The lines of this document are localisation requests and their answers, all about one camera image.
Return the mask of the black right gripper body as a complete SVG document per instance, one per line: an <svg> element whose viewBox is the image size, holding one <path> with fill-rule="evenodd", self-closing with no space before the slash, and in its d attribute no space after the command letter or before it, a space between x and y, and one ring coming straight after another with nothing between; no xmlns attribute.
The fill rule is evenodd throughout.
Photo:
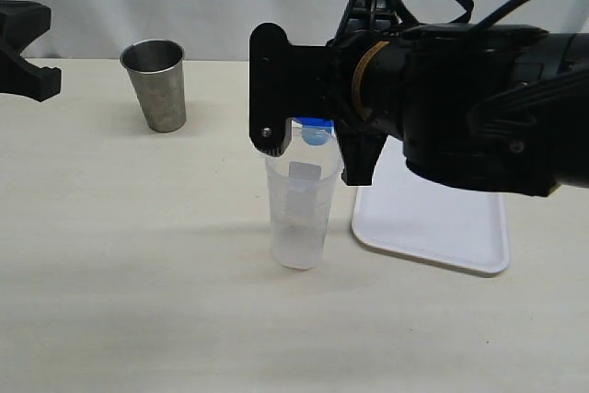
<svg viewBox="0 0 589 393"><path fill-rule="evenodd" d="M403 136L401 73L407 51L398 43L399 31L394 0L348 0L327 44L324 102L348 186L370 186L387 138Z"/></svg>

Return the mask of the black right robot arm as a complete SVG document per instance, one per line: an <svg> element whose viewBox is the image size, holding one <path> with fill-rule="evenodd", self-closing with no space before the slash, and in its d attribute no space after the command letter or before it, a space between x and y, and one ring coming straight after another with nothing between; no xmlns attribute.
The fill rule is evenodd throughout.
<svg viewBox="0 0 589 393"><path fill-rule="evenodd" d="M588 37L473 0L349 0L331 47L343 182L369 186L388 138L451 188L549 196L588 184Z"/></svg>

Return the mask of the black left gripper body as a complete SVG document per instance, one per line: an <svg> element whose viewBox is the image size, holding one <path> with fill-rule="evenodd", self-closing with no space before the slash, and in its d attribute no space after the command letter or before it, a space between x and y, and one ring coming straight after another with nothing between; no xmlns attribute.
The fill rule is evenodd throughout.
<svg viewBox="0 0 589 393"><path fill-rule="evenodd" d="M32 1L1 1L1 92L43 102L58 95L62 71L28 62L23 51L51 28L52 11Z"/></svg>

